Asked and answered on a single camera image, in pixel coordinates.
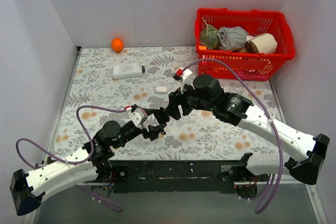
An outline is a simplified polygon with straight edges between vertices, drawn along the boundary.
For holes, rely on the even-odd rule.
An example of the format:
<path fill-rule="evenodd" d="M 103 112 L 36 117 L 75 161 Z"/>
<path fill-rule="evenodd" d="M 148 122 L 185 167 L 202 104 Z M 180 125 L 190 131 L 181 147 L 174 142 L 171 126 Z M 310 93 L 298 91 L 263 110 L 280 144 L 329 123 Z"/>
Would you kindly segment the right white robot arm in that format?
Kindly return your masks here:
<path fill-rule="evenodd" d="M 309 135 L 276 119 L 268 119 L 251 100 L 225 92 L 219 81 L 208 74 L 196 77 L 192 85 L 185 84 L 169 94 L 167 115 L 179 120 L 192 110 L 210 111 L 222 122 L 250 131 L 273 145 L 281 145 L 282 158 L 277 154 L 244 155 L 237 168 L 242 180 L 284 172 L 304 184 L 317 183 L 330 142 L 326 135 Z"/>

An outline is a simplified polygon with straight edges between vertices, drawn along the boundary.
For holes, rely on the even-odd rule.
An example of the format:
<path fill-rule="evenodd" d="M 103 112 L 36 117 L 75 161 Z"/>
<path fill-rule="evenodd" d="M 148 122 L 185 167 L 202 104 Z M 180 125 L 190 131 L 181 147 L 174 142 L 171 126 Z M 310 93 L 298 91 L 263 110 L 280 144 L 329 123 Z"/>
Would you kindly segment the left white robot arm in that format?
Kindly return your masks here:
<path fill-rule="evenodd" d="M 114 156 L 113 149 L 125 144 L 139 135 L 155 140 L 164 133 L 166 123 L 148 128 L 136 127 L 132 121 L 124 126 L 109 121 L 86 143 L 65 158 L 28 172 L 19 169 L 13 173 L 10 192 L 18 216 L 36 210 L 49 197 L 72 186 L 85 182 L 123 182 L 127 169 L 112 167 L 109 159 Z"/>

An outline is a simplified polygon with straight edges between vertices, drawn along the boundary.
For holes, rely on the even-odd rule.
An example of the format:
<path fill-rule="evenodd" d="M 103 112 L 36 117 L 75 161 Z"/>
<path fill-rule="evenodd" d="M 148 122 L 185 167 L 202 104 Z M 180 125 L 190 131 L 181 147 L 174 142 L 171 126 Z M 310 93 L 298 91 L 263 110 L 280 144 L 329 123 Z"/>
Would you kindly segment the white earbud charging case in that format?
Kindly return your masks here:
<path fill-rule="evenodd" d="M 157 86 L 155 87 L 154 91 L 157 94 L 166 94 L 168 92 L 168 89 L 165 86 Z"/>

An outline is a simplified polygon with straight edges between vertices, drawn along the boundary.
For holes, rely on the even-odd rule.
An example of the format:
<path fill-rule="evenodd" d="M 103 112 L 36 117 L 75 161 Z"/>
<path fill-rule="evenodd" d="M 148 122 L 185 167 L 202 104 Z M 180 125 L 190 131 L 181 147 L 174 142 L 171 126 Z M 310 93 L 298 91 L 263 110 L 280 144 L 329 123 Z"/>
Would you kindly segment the black earbud charging case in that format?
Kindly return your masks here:
<path fill-rule="evenodd" d="M 164 108 L 159 108 L 154 111 L 154 117 L 157 120 L 158 124 L 166 124 L 170 121 L 170 117 L 165 114 Z"/>

